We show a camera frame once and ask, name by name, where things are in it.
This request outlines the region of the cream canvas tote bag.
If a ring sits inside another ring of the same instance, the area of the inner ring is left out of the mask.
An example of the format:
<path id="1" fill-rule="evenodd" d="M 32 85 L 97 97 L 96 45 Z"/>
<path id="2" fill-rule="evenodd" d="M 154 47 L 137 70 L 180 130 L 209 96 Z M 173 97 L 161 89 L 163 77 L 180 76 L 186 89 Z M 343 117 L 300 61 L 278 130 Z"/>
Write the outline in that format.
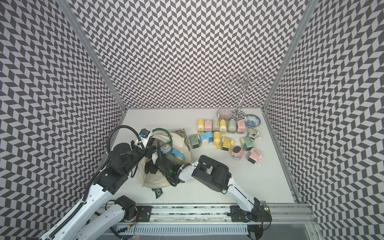
<path id="1" fill-rule="evenodd" d="M 182 167 L 192 164 L 191 147 L 185 129 L 154 130 L 147 143 L 146 153 L 139 162 L 138 173 L 142 187 L 152 190 L 158 199 L 163 188 L 176 187 Z"/>

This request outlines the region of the pale blue block sharpener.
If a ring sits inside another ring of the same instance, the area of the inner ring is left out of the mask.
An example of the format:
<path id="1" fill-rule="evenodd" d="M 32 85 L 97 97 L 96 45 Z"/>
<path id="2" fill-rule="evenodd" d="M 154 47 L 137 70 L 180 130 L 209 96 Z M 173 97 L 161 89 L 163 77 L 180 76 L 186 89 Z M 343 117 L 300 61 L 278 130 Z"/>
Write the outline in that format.
<path id="1" fill-rule="evenodd" d="M 172 151 L 172 147 L 168 144 L 165 144 L 163 146 L 161 146 L 161 152 L 165 155 L 167 155 L 169 152 Z"/>

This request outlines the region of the blue round pencil sharpener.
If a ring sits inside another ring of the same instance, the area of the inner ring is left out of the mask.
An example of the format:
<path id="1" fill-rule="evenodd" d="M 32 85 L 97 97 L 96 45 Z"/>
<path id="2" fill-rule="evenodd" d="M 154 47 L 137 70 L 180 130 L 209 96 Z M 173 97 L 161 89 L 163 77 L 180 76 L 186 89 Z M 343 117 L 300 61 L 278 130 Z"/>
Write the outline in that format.
<path id="1" fill-rule="evenodd" d="M 203 132 L 200 134 L 200 141 L 202 145 L 208 145 L 209 143 L 213 143 L 214 136 L 212 132 Z"/>

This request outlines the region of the yellow block pencil sharpener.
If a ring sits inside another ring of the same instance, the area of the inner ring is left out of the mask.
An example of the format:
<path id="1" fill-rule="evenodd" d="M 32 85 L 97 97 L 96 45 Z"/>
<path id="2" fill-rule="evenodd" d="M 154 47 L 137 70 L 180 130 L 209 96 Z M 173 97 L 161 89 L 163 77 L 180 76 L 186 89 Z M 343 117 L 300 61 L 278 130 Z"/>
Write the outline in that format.
<path id="1" fill-rule="evenodd" d="M 197 131 L 198 134 L 205 132 L 205 121 L 203 119 L 198 120 Z"/>

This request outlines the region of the pink rounded pencil sharpener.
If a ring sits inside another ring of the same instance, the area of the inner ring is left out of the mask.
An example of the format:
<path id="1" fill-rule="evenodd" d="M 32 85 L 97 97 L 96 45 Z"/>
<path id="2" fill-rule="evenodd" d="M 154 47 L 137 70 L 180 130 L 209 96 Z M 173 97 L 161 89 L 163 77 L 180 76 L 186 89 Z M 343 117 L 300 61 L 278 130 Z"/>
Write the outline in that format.
<path id="1" fill-rule="evenodd" d="M 204 121 L 204 132 L 211 132 L 213 130 L 213 121 L 212 120 L 205 120 Z"/>

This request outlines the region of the small yellow black sharpener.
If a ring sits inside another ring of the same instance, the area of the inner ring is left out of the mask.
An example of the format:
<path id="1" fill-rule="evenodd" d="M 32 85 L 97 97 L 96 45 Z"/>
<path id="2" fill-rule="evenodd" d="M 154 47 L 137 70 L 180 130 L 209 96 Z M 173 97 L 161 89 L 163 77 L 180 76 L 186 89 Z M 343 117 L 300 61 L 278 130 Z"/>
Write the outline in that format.
<path id="1" fill-rule="evenodd" d="M 233 139 L 228 137 L 222 137 L 220 149 L 223 151 L 230 152 L 233 149 L 234 145 L 235 145 L 235 141 Z"/>

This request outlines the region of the white cartoon pencil sharpener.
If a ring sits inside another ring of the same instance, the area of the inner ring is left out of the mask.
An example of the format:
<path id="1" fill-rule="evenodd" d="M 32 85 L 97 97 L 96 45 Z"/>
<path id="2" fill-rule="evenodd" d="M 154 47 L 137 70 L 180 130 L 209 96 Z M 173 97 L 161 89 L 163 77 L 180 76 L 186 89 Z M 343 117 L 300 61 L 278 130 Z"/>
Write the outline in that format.
<path id="1" fill-rule="evenodd" d="M 218 118 L 213 119 L 212 121 L 212 131 L 219 132 L 220 131 L 220 121 Z"/>

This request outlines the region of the yellow round pencil sharpener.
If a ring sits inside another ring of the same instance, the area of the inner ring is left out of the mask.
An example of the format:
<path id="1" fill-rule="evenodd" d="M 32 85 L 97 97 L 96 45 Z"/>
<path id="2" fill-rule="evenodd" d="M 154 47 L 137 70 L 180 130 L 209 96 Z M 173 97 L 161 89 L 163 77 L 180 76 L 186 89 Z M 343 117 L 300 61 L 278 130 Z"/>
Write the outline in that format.
<path id="1" fill-rule="evenodd" d="M 227 132 L 227 121 L 222 119 L 219 122 L 219 132 L 225 134 Z"/>

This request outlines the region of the pink robot shaped sharpener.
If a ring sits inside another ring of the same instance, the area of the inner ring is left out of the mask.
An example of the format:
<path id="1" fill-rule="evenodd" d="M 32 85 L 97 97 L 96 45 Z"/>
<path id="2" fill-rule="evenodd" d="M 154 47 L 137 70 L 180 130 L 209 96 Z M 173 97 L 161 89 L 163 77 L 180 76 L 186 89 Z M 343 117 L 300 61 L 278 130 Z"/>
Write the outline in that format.
<path id="1" fill-rule="evenodd" d="M 239 161 L 244 156 L 244 150 L 241 146 L 234 146 L 231 151 L 231 156 L 234 160 Z"/>

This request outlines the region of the mint green pencil sharpener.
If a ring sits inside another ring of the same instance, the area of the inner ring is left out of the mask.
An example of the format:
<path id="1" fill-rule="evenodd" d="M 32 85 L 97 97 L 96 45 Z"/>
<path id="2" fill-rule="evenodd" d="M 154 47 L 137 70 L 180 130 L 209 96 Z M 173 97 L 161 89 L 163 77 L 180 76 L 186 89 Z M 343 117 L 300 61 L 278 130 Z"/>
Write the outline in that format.
<path id="1" fill-rule="evenodd" d="M 227 132 L 229 134 L 235 134 L 237 131 L 237 122 L 234 119 L 228 121 Z"/>

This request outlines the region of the green block pencil sharpener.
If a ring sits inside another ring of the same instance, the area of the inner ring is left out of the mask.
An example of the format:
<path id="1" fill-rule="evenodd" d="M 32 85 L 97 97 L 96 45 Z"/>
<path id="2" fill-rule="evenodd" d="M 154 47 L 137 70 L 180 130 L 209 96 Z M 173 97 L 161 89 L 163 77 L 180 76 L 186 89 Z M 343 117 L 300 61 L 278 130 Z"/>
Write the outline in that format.
<path id="1" fill-rule="evenodd" d="M 254 141 L 250 137 L 240 138 L 240 144 L 244 151 L 250 151 L 252 148 L 255 147 Z"/>

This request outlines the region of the pink block pencil sharpener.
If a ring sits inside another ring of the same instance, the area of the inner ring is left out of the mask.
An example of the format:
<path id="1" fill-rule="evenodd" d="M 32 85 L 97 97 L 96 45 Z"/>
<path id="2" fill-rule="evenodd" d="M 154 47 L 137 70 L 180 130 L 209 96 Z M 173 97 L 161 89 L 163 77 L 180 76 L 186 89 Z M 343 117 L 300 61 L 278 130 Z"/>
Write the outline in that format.
<path id="1" fill-rule="evenodd" d="M 236 130 L 237 134 L 244 134 L 246 131 L 246 128 L 247 126 L 245 124 L 245 120 L 237 121 L 237 130 Z"/>

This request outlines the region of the small pink sharpener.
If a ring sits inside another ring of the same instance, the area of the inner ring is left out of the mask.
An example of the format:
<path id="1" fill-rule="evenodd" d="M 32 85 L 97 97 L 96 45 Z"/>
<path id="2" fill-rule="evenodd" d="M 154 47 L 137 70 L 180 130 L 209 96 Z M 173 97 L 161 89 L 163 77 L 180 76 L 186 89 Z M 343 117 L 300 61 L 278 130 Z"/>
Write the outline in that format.
<path id="1" fill-rule="evenodd" d="M 262 152 L 256 148 L 252 148 L 247 157 L 247 161 L 254 165 L 261 165 Z"/>

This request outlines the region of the white grey pencil sharpener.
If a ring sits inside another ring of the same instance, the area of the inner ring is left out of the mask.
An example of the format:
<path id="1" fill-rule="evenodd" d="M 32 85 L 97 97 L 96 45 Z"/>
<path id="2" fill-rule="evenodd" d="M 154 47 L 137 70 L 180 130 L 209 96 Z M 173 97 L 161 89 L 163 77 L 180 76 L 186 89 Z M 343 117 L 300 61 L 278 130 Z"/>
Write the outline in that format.
<path id="1" fill-rule="evenodd" d="M 247 136 L 255 141 L 256 139 L 262 139 L 260 132 L 257 129 L 248 129 Z"/>

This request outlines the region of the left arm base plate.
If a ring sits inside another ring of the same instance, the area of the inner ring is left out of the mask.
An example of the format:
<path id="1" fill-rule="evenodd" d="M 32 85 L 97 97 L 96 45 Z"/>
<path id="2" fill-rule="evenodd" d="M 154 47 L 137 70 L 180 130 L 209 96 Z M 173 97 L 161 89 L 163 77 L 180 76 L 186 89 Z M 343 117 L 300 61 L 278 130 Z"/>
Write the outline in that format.
<path id="1" fill-rule="evenodd" d="M 153 207 L 150 205 L 136 206 L 136 222 L 137 223 L 148 223 L 150 221 Z"/>

